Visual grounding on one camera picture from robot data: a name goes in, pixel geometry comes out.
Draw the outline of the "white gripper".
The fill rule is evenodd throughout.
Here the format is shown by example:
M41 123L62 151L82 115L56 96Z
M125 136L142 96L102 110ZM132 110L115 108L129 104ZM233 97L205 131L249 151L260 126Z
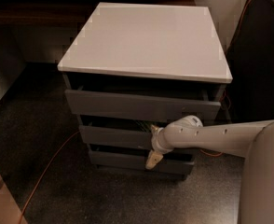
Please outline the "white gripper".
M159 128L156 125L151 125L151 144L154 150L151 150L148 154L145 168L151 170L163 159L162 154L172 152L172 147L168 144L164 137L163 128Z

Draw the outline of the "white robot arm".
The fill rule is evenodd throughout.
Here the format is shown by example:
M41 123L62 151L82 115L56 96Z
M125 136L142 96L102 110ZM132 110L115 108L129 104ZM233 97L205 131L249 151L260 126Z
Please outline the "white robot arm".
M274 224L274 120L205 126L186 116L151 127L145 167L154 168L176 148L202 148L245 159L238 224Z

